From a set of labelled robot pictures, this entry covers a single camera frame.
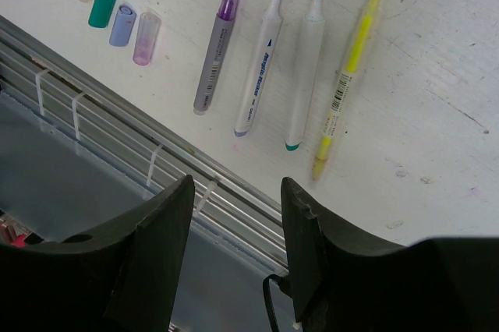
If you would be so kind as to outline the purple marker pen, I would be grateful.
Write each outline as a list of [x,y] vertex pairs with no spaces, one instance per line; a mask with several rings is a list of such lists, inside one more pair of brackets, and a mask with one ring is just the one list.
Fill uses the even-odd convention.
[[238,1],[239,0],[221,0],[221,4],[214,18],[211,38],[207,46],[196,96],[193,102],[193,111],[197,115],[203,115],[211,105],[228,43],[232,35]]

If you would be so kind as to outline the teal white marker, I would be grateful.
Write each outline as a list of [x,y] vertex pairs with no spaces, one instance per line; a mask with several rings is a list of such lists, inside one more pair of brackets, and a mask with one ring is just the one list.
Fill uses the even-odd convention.
[[305,138],[326,23],[322,3],[323,0],[311,0],[299,28],[285,136],[287,151],[297,150]]

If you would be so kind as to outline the purple translucent pen cap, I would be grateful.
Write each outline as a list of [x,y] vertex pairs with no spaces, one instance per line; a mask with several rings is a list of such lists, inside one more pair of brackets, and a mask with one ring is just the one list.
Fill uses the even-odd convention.
[[140,15],[133,52],[133,61],[137,65],[145,66],[150,63],[160,26],[161,20],[153,12],[143,12]]

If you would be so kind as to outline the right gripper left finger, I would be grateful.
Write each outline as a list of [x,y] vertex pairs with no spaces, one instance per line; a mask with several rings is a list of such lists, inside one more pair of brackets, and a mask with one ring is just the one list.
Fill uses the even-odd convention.
[[166,331],[194,194],[185,176],[63,242],[2,245],[2,330]]

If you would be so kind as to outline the yellow highlighter pen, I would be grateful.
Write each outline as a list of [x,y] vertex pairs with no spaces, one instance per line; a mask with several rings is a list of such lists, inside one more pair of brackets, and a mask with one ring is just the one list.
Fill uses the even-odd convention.
[[367,1],[346,49],[342,67],[334,86],[331,104],[329,105],[327,117],[324,122],[317,152],[313,160],[311,170],[313,182],[317,182],[322,176],[333,149],[334,141],[338,138],[338,127],[349,95],[349,89],[356,78],[361,61],[363,60],[366,43],[373,29],[379,5],[380,0]]

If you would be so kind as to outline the lavender capped white marker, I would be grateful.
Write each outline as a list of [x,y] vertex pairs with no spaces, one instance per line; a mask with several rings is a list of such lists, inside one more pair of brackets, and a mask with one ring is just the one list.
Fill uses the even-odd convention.
[[281,29],[280,4],[281,0],[270,0],[260,22],[257,42],[248,64],[239,109],[235,119],[234,133],[237,137],[245,136],[253,126]]

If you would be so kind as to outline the lavender pen cap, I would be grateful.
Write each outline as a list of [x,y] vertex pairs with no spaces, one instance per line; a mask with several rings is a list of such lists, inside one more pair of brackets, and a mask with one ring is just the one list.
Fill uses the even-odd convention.
[[129,43],[135,21],[136,12],[130,6],[121,4],[115,16],[109,44],[113,47],[125,47]]

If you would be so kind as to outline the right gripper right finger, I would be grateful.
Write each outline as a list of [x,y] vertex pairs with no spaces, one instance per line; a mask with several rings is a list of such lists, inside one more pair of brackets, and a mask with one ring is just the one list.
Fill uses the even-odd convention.
[[495,331],[498,240],[399,245],[281,182],[288,275],[282,291],[306,331]]

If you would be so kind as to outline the green pen cap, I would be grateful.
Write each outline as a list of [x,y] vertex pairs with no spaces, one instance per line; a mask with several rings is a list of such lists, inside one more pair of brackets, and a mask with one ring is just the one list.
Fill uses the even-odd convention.
[[94,0],[88,25],[94,28],[105,28],[111,18],[115,2],[116,0]]

